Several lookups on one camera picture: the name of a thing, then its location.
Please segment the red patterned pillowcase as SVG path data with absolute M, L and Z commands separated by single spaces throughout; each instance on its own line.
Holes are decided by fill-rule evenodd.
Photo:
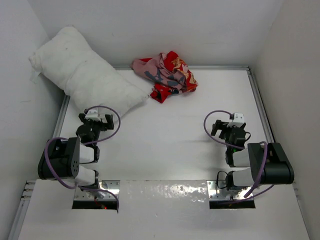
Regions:
M 150 97 L 161 104 L 169 96 L 192 93 L 198 87 L 189 66 L 174 51 L 135 59 L 131 68 L 138 76 L 154 83 Z

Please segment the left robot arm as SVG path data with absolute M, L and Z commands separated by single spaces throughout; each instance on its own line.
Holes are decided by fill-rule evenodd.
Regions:
M 97 192 L 99 185 L 96 170 L 87 169 L 85 164 L 97 163 L 100 149 L 97 146 L 100 133 L 114 129 L 113 115 L 101 115 L 96 110 L 78 115 L 80 125 L 75 137 L 56 137 L 47 142 L 41 159 L 38 163 L 37 173 L 42 180 L 69 180 L 66 183 L 69 189 L 79 187 L 83 191 Z

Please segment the white pillow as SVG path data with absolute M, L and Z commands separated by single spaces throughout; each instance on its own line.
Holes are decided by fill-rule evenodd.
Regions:
M 32 68 L 70 96 L 80 111 L 100 106 L 102 114 L 112 108 L 123 116 L 149 97 L 93 51 L 73 26 L 62 28 L 28 59 Z

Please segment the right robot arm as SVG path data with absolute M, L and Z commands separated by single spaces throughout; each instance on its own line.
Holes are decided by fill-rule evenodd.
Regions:
M 294 182 L 294 169 L 278 142 L 246 143 L 245 123 L 240 126 L 217 120 L 210 135 L 220 131 L 219 139 L 226 145 L 225 160 L 232 170 L 226 174 L 224 189 L 240 191 L 250 187 L 251 192 L 261 185 L 290 185 Z

